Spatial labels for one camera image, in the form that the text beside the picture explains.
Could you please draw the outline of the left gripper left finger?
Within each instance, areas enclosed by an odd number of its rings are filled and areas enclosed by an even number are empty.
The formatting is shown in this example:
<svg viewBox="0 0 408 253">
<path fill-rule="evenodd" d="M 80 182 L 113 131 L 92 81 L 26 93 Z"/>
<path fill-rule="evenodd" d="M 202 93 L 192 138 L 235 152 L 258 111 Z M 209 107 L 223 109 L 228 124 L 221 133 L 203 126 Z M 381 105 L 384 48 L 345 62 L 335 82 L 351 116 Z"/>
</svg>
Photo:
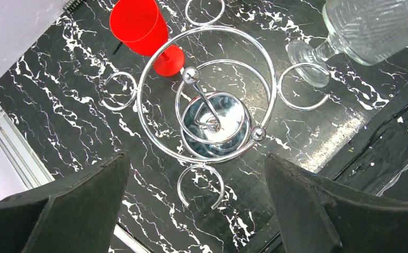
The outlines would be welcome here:
<svg viewBox="0 0 408 253">
<path fill-rule="evenodd" d="M 0 201 L 0 252 L 108 252 L 130 176 L 127 152 Z"/>
</svg>

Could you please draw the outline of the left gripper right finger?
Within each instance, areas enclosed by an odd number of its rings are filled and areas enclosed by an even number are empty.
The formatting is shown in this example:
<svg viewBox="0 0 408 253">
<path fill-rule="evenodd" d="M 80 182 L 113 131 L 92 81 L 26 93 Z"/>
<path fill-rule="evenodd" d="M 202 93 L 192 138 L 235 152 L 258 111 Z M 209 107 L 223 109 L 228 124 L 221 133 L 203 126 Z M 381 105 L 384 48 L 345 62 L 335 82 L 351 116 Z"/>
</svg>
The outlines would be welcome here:
<svg viewBox="0 0 408 253">
<path fill-rule="evenodd" d="M 408 202 L 353 189 L 273 153 L 264 172 L 286 252 L 408 252 Z"/>
</svg>

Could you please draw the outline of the silver round glass rack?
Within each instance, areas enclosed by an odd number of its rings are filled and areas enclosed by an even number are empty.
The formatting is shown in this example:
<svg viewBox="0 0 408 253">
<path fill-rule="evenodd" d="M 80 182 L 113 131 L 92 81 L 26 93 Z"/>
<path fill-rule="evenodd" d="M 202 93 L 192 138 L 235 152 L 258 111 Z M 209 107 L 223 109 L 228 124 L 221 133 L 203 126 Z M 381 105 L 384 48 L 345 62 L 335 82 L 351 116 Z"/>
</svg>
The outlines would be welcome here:
<svg viewBox="0 0 408 253">
<path fill-rule="evenodd" d="M 152 132 L 147 133 L 150 140 L 164 153 L 188 162 L 189 170 L 202 169 L 211 173 L 216 173 L 213 164 L 232 160 L 265 139 L 276 99 L 284 96 L 282 92 L 284 76 L 275 76 L 272 60 L 261 43 L 241 30 L 216 25 L 214 21 L 196 23 L 193 29 L 182 32 L 175 38 L 168 38 L 167 43 L 153 56 L 149 56 L 150 60 L 140 79 L 133 80 L 134 89 L 129 99 L 129 103 L 134 103 L 136 106 L 142 105 L 142 88 L 148 71 L 153 69 L 154 61 L 169 46 L 175 45 L 176 40 L 196 33 L 214 31 L 235 34 L 250 41 L 266 60 L 271 75 L 270 81 L 267 81 L 257 69 L 244 62 L 232 59 L 222 60 L 224 64 L 239 65 L 250 70 L 261 81 L 268 99 L 267 110 L 262 121 L 259 125 L 252 126 L 250 113 L 239 98 L 227 92 L 204 92 L 199 86 L 201 67 L 183 66 L 179 72 L 182 75 L 182 82 L 177 92 L 181 94 L 184 86 L 190 85 L 197 91 L 198 96 L 187 105 L 184 111 L 180 111 L 180 98 L 176 98 L 174 111 L 180 125 L 182 141 L 191 156 L 185 157 L 170 150 Z"/>
</svg>

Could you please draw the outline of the clear glass tumbler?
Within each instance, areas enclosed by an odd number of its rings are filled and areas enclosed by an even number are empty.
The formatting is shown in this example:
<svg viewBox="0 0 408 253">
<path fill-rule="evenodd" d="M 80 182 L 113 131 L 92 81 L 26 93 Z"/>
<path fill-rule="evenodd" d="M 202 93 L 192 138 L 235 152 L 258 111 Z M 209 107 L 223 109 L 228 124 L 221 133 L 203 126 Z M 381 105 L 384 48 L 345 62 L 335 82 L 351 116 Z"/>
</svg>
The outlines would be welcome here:
<svg viewBox="0 0 408 253">
<path fill-rule="evenodd" d="M 327 1 L 322 10 L 329 32 L 318 47 L 294 40 L 287 52 L 292 64 L 326 61 L 345 53 L 372 66 L 408 46 L 408 1 Z"/>
</svg>

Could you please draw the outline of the red plastic wine glass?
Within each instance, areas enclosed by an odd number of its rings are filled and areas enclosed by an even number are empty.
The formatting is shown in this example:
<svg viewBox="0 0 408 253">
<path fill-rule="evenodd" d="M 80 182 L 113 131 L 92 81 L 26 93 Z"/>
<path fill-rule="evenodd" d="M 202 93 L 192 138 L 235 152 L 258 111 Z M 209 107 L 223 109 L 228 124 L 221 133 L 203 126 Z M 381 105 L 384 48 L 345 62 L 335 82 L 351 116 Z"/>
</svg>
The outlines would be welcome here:
<svg viewBox="0 0 408 253">
<path fill-rule="evenodd" d="M 166 21 L 155 0 L 120 0 L 111 11 L 113 35 L 142 56 L 153 56 L 168 41 Z M 181 71 L 185 63 L 183 51 L 169 46 L 153 63 L 160 76 L 170 77 Z"/>
</svg>

